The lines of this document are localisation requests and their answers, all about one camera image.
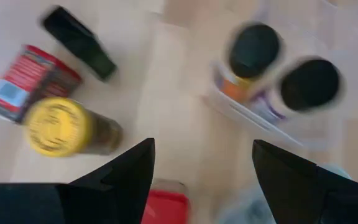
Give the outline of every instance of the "yellow cap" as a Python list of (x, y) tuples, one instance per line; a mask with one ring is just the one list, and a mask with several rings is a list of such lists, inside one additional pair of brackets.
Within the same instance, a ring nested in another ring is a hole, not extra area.
[(30, 145), (47, 156), (69, 156), (90, 141), (89, 113), (68, 98), (52, 97), (36, 103), (25, 119)]

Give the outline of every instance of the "yellow lid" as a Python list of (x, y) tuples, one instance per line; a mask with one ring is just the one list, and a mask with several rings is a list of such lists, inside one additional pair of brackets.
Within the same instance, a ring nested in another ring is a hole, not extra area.
[(25, 119), (30, 145), (47, 156), (80, 152), (90, 141), (89, 113), (68, 98), (51, 97), (36, 103)]

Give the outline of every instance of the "black cap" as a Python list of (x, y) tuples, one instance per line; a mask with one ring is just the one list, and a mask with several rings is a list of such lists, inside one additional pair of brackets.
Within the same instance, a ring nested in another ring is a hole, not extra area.
[(255, 78), (277, 58), (278, 34), (268, 25), (254, 23), (237, 35), (229, 54), (232, 71), (241, 78)]
[(280, 92), (289, 108), (305, 111), (333, 100), (340, 84), (340, 74), (331, 62), (313, 58), (301, 62), (284, 76)]

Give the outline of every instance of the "jar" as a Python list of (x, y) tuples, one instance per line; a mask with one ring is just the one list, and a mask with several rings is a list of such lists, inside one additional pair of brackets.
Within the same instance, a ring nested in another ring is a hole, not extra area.
[(37, 102), (26, 116), (25, 125), (32, 148), (53, 157), (109, 154), (122, 136), (122, 128), (114, 120), (62, 97)]

